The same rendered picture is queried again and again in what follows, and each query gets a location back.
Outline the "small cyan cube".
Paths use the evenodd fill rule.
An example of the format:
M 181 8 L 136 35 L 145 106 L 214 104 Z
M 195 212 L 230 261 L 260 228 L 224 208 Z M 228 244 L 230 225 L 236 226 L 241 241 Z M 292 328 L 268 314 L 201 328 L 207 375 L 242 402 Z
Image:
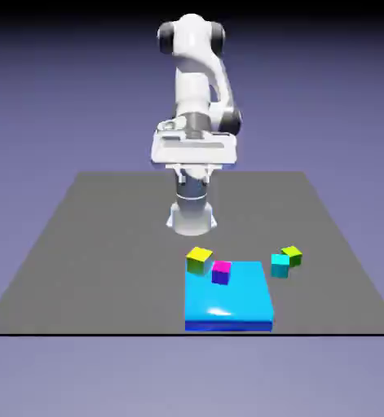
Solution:
M 290 258 L 286 254 L 274 253 L 271 255 L 271 277 L 287 279 L 289 277 Z

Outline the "large blue box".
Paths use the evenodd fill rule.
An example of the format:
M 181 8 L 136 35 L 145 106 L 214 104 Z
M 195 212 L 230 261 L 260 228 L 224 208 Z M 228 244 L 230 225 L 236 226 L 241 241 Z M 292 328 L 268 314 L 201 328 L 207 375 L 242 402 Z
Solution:
M 274 309 L 259 261 L 234 261 L 228 284 L 211 273 L 185 273 L 184 320 L 187 331 L 271 331 Z

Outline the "small yellow cube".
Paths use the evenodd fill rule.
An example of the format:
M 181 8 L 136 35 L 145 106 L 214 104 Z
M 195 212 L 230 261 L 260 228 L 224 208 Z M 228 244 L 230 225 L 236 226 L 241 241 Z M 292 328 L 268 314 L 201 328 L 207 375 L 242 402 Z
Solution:
M 190 274 L 205 275 L 213 263 L 214 252 L 195 247 L 186 255 L 186 271 Z

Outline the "small green cube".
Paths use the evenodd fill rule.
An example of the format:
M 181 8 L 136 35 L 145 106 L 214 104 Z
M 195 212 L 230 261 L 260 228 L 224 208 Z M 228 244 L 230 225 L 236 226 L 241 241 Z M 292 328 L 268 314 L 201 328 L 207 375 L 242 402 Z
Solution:
M 295 246 L 284 247 L 281 250 L 283 255 L 289 257 L 289 267 L 294 268 L 302 264 L 302 252 Z

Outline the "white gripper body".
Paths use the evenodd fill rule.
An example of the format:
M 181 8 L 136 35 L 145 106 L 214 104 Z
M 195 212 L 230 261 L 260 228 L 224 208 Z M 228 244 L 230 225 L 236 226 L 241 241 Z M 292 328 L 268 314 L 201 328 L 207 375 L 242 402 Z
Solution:
M 202 139 L 186 136 L 183 130 L 155 132 L 151 160 L 164 165 L 234 165 L 236 137 L 204 131 Z

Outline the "small magenta cube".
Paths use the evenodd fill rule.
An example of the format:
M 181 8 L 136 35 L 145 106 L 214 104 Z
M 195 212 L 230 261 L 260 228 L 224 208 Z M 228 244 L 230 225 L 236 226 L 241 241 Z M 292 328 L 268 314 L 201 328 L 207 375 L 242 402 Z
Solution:
M 211 270 L 211 282 L 218 285 L 228 285 L 231 276 L 230 261 L 215 261 Z

